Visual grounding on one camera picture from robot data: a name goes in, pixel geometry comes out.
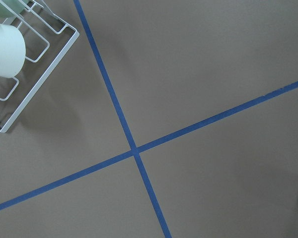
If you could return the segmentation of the mint green cup in rack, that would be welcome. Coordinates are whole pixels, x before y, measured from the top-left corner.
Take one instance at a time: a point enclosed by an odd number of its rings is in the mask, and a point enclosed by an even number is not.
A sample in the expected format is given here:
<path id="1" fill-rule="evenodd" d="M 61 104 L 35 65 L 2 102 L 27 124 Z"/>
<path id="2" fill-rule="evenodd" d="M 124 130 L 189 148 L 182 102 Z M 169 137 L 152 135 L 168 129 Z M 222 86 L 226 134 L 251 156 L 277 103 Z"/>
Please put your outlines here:
<path id="1" fill-rule="evenodd" d="M 14 26 L 0 24 L 0 77 L 15 77 L 25 61 L 25 41 Z"/>

